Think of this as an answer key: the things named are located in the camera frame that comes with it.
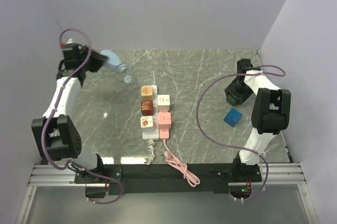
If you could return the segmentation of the dark green cube adapter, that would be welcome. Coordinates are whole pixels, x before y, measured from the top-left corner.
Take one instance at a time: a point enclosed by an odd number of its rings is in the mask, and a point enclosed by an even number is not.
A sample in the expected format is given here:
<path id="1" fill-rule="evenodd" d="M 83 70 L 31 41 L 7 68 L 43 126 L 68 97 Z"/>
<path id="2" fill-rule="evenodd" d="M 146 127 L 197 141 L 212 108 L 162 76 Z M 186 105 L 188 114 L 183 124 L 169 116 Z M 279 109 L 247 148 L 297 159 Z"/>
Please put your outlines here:
<path id="1" fill-rule="evenodd" d="M 240 98 L 235 97 L 233 94 L 228 93 L 226 95 L 226 101 L 231 105 L 231 106 L 237 106 L 237 105 L 242 105 L 242 100 Z"/>

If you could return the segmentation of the light blue round socket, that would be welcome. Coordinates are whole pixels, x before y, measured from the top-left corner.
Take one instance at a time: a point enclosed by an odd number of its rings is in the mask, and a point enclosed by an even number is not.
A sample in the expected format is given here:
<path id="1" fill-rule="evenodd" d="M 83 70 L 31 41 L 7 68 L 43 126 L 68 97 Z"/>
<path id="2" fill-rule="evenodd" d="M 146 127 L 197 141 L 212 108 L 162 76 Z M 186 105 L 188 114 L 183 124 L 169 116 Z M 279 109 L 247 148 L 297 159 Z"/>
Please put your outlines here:
<path id="1" fill-rule="evenodd" d="M 101 50 L 100 54 L 107 57 L 103 65 L 110 70 L 117 70 L 122 64 L 120 58 L 112 50 Z"/>

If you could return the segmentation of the blue cube plug adapter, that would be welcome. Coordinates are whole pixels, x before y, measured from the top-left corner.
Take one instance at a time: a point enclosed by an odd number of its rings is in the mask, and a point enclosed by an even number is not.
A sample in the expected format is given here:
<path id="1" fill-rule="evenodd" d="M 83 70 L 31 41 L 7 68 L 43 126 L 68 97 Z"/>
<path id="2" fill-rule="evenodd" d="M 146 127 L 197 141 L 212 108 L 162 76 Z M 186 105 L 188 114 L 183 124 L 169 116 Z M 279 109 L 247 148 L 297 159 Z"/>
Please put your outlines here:
<path id="1" fill-rule="evenodd" d="M 239 112 L 235 108 L 231 108 L 224 117 L 223 121 L 229 126 L 235 127 L 238 124 L 241 117 L 242 117 L 241 112 Z"/>

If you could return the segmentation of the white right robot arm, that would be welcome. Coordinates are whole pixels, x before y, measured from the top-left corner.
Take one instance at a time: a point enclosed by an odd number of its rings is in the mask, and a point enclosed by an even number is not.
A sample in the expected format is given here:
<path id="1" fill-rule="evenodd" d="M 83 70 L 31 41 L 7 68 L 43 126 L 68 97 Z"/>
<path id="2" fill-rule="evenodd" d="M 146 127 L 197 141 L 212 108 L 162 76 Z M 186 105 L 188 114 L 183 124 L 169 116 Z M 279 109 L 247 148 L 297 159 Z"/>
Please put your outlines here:
<path id="1" fill-rule="evenodd" d="M 226 101 L 237 106 L 255 94 L 251 115 L 253 129 L 231 168 L 233 179 L 243 181 L 253 173 L 270 141 L 288 127 L 291 92 L 274 85 L 262 68 L 254 67 L 249 59 L 239 60 L 236 67 L 238 76 L 224 90 Z"/>

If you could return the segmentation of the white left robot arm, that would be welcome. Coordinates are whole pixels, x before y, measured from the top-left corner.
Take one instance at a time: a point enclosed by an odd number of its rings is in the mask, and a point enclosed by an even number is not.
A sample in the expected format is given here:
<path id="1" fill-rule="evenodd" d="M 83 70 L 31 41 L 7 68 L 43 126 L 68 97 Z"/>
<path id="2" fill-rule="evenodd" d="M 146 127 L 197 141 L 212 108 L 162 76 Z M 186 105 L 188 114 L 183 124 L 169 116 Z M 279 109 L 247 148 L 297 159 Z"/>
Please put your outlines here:
<path id="1" fill-rule="evenodd" d="M 71 116 L 86 72 L 97 72 L 108 58 L 73 41 L 62 44 L 61 50 L 64 58 L 58 66 L 55 93 L 42 117 L 32 121 L 32 132 L 40 156 L 49 164 L 58 170 L 69 165 L 87 170 L 86 176 L 98 183 L 105 178 L 102 158 L 83 149 Z"/>

